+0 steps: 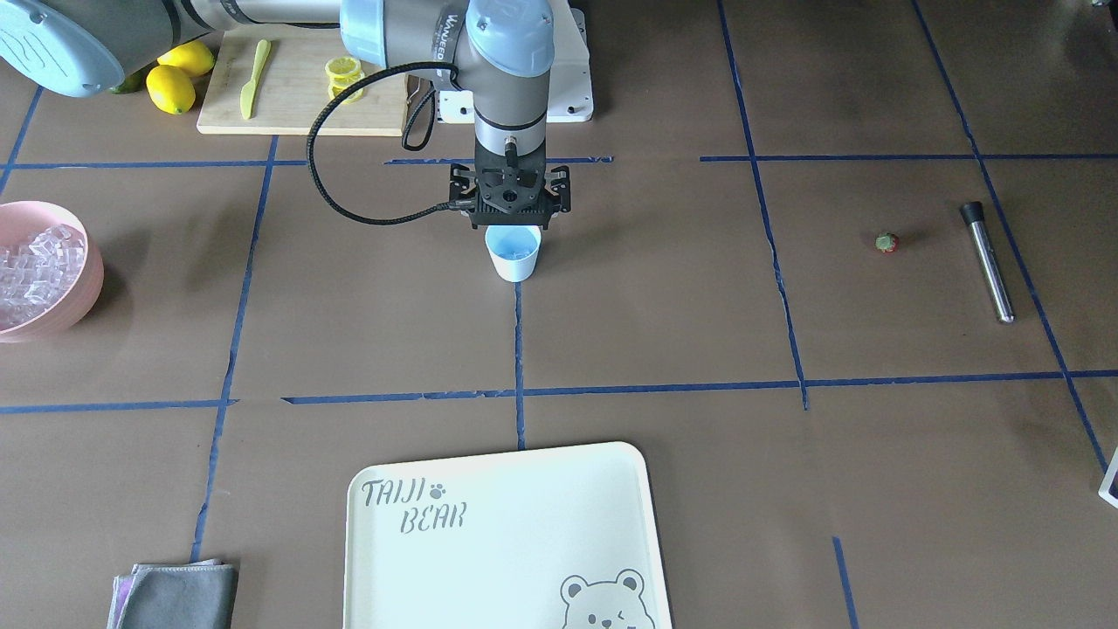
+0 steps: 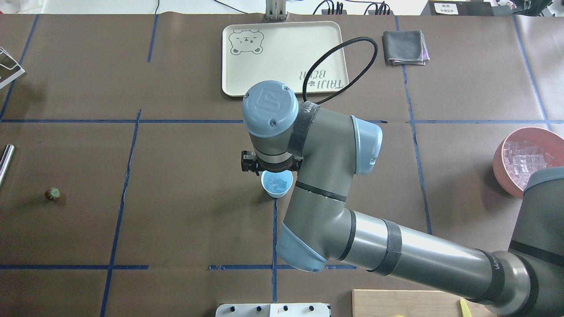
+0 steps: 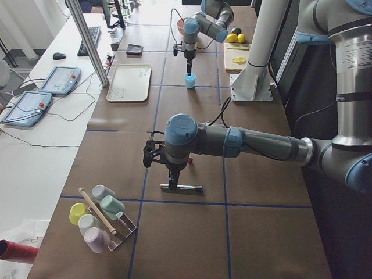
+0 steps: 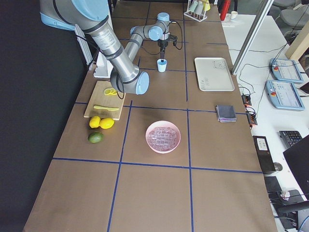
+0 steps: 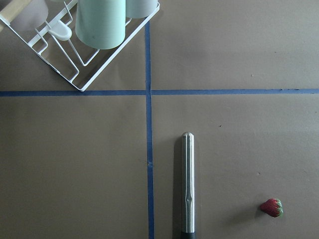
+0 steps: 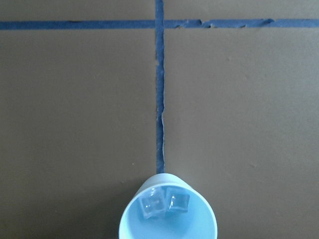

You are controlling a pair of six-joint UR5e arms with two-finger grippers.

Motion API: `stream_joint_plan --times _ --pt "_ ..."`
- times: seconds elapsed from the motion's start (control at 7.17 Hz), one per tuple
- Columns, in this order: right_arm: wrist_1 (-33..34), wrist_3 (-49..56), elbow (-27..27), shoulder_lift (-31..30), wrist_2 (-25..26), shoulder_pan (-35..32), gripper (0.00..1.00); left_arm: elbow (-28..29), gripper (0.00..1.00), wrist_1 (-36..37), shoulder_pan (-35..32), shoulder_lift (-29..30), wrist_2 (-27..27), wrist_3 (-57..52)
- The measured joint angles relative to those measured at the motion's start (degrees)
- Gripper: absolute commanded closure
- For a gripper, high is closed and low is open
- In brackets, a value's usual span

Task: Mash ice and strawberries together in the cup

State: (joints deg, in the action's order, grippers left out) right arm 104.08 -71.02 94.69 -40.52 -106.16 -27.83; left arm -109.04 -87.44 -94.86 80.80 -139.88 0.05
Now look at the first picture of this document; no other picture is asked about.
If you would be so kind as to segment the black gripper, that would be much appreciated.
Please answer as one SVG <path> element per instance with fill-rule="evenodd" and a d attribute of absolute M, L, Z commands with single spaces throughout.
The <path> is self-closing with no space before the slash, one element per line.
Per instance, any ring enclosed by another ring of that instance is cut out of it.
<path fill-rule="evenodd" d="M 551 171 L 519 169 L 473 170 L 451 166 L 452 211 L 465 215 L 475 230 L 495 225 L 536 226 L 547 230 L 556 215 L 570 212 L 568 166 Z"/>

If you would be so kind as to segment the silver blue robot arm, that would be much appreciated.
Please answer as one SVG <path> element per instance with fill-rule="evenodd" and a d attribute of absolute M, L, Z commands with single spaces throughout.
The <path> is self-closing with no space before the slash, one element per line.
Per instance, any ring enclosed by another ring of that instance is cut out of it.
<path fill-rule="evenodd" d="M 474 164 L 452 166 L 440 210 L 542 230 L 571 210 L 569 169 L 546 166 L 550 74 L 575 27 L 566 1 L 4 1 L 3 59 L 89 97 L 180 44 L 256 23 L 335 25 L 348 53 L 379 66 L 359 87 L 409 74 L 471 93 Z"/>

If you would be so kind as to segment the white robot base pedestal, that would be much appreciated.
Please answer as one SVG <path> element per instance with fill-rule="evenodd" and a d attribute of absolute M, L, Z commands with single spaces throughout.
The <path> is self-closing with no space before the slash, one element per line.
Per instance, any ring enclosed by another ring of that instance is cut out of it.
<path fill-rule="evenodd" d="M 590 45 L 586 17 L 568 1 L 551 1 L 555 12 L 555 64 L 549 75 L 547 123 L 582 123 L 594 113 Z M 468 90 L 442 90 L 437 97 L 437 121 L 446 124 L 474 123 L 474 97 Z"/>

